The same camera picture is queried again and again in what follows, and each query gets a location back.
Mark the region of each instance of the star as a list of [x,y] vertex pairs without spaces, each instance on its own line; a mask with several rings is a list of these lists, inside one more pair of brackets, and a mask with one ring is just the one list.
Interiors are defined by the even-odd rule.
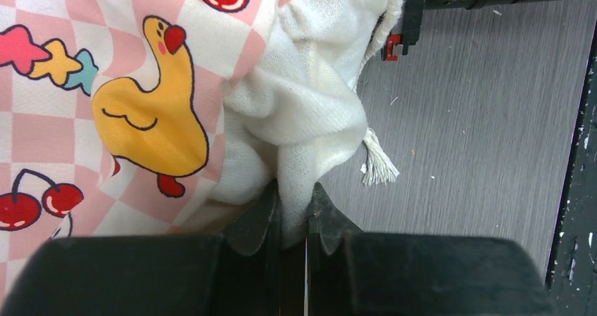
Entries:
[[18,74],[28,75],[36,61],[49,60],[51,54],[33,44],[29,30],[14,25],[0,32],[0,67],[12,65]]
[[78,72],[69,73],[63,88],[76,89],[81,86],[83,93],[89,96],[92,92],[92,83],[99,68],[95,65],[91,52],[87,49],[79,51],[75,56],[75,59],[83,65],[83,69]]
[[61,40],[52,39],[44,45],[44,48],[52,54],[52,58],[35,63],[29,78],[37,80],[49,75],[50,80],[60,87],[66,82],[68,73],[77,72],[83,68],[81,63],[68,56]]

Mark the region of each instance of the yellow duck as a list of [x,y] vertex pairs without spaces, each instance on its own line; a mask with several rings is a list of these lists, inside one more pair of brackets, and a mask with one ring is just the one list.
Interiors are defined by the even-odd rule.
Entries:
[[193,110],[193,62],[180,26],[148,16],[143,33],[156,57],[158,84],[148,91],[130,77],[103,84],[92,101],[94,121],[115,158],[155,172],[160,191],[180,197],[184,186],[175,178],[205,167],[209,154],[206,131]]

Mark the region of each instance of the red duck foot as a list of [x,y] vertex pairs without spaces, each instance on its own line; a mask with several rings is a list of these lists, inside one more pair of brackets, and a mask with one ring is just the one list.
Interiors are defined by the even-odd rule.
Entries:
[[184,186],[176,182],[175,177],[164,174],[158,174],[158,188],[168,198],[179,198],[185,191]]
[[114,172],[112,172],[112,176],[117,175],[118,172],[120,171],[120,164],[118,162],[118,160],[116,160],[115,156],[112,156],[112,158],[114,159]]

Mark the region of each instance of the yellow star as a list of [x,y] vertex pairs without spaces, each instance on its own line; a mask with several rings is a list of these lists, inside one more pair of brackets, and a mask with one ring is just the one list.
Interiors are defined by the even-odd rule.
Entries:
[[77,72],[83,65],[68,56],[64,43],[59,39],[53,39],[44,45],[52,58],[47,61],[40,61],[33,65],[33,71],[29,74],[31,79],[40,79],[49,75],[56,86],[66,83],[68,73]]

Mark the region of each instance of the gray tabletop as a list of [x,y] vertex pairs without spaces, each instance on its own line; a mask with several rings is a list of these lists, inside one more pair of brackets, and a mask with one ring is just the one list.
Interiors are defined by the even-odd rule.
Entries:
[[401,171],[363,187],[364,149],[322,180],[370,231],[497,236],[544,273],[597,0],[426,11],[421,40],[360,81],[370,126]]

